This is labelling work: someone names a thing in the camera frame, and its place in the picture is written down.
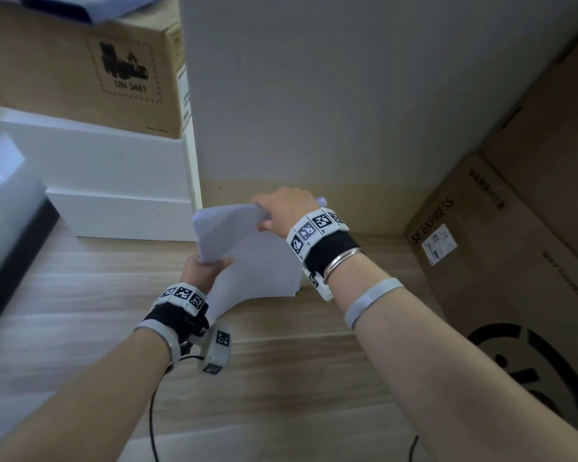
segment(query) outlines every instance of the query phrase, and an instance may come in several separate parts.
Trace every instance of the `hand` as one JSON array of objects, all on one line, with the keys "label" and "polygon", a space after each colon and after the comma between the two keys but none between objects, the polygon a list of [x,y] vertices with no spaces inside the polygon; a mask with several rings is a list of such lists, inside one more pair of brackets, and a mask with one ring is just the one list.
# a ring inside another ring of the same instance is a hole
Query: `hand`
[{"label": "hand", "polygon": [[197,287],[207,295],[212,290],[218,274],[231,266],[232,263],[232,257],[224,257],[219,261],[204,264],[199,260],[198,254],[193,254],[186,260],[180,282]]},{"label": "hand", "polygon": [[289,235],[293,225],[309,212],[319,209],[319,204],[308,191],[299,188],[281,188],[274,193],[255,194],[251,202],[266,210],[272,220],[263,221],[258,230],[269,230],[282,238]]}]

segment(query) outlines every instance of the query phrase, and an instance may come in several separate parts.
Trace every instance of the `wire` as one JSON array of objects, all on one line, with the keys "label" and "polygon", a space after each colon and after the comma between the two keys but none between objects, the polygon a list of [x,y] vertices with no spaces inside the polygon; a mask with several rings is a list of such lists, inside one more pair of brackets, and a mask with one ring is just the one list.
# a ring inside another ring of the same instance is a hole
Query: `wire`
[{"label": "wire", "polygon": [[411,449],[408,450],[408,462],[413,462],[413,452],[416,450],[417,440],[419,438],[420,437],[416,435],[413,440],[413,444],[411,444]]},{"label": "wire", "polygon": [[[203,357],[200,355],[188,355],[186,357],[180,358],[180,361],[186,360],[187,358],[196,358],[197,360],[203,360]],[[154,425],[152,424],[152,409],[154,408],[154,398],[156,397],[156,391],[158,390],[158,386],[161,383],[159,382],[154,389],[154,394],[152,394],[152,398],[150,399],[150,411],[148,412],[148,420],[150,422],[150,445],[152,446],[152,454],[154,455],[155,462],[159,462],[158,460],[158,452],[156,452],[156,443],[154,442]]]}]

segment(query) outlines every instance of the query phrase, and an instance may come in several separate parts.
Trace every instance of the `light wood floor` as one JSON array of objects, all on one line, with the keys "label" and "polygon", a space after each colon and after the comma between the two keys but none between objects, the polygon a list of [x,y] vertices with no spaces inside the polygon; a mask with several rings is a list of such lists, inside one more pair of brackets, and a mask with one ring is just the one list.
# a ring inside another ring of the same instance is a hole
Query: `light wood floor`
[{"label": "light wood floor", "polygon": [[[438,308],[402,237],[360,242]],[[194,248],[75,238],[60,221],[0,318],[0,437],[124,339]],[[248,301],[223,318],[235,334],[230,367],[208,376],[185,362],[161,383],[162,462],[407,459],[414,430],[340,312],[313,288]],[[152,460],[145,418],[121,460]],[[429,460],[421,445],[415,460]]]}]

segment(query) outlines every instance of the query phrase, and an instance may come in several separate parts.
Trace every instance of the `person's left arm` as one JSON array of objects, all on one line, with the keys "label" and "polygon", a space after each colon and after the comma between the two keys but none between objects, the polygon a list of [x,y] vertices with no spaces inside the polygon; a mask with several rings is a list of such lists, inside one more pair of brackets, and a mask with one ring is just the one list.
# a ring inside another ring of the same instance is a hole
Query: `person's left arm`
[{"label": "person's left arm", "polygon": [[[229,264],[191,256],[180,281],[207,294]],[[117,460],[170,361],[159,335],[137,329],[6,435],[0,462]]]}]

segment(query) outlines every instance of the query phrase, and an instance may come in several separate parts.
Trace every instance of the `metal bangle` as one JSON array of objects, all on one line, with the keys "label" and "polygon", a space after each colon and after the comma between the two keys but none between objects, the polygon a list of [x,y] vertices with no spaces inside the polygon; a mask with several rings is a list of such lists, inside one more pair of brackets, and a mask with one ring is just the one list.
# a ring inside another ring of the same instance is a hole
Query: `metal bangle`
[{"label": "metal bangle", "polygon": [[357,254],[359,252],[362,252],[361,248],[351,248],[348,249],[345,252],[342,252],[341,254],[339,254],[338,256],[336,256],[334,259],[331,260],[331,263],[328,264],[328,267],[325,268],[324,270],[324,284],[327,285],[327,279],[329,278],[330,274],[332,272],[334,272],[334,270],[340,266],[345,260],[347,260],[348,258],[350,258],[351,256],[353,256],[354,254]]}]

